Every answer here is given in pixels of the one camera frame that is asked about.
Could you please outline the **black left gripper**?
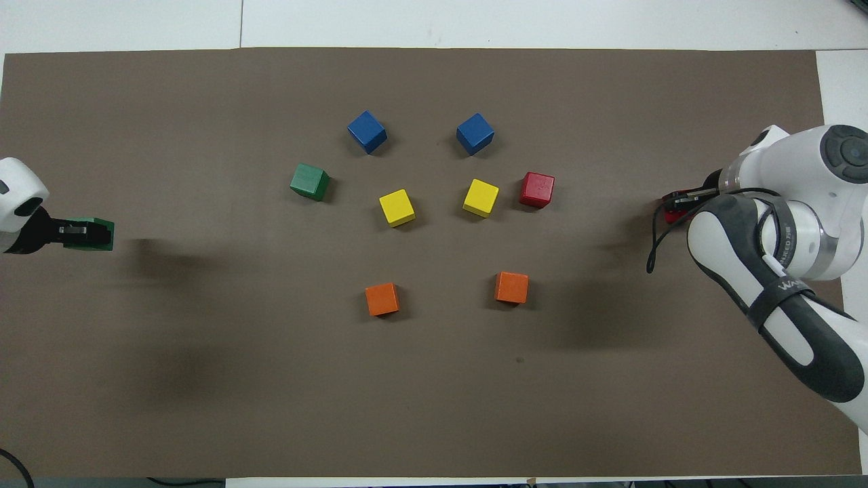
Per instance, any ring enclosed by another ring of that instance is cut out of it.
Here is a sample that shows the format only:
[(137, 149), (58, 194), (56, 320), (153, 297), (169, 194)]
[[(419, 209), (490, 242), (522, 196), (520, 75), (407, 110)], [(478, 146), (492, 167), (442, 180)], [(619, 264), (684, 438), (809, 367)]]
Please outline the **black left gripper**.
[(19, 231), (3, 233), (3, 252), (35, 253), (52, 242), (66, 247), (111, 247), (112, 230), (100, 223), (65, 224), (65, 220), (52, 218), (46, 208), (40, 206)]

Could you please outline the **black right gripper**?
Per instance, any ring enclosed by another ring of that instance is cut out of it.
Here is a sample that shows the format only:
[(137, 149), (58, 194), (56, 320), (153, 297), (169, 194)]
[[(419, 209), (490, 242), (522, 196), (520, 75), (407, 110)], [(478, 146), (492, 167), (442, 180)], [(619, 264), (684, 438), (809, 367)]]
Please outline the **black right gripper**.
[(704, 189), (690, 189), (670, 192), (663, 198), (663, 208), (695, 208), (705, 201), (721, 194), (726, 194), (720, 189), (720, 176), (723, 169), (717, 169), (710, 173), (704, 181)]

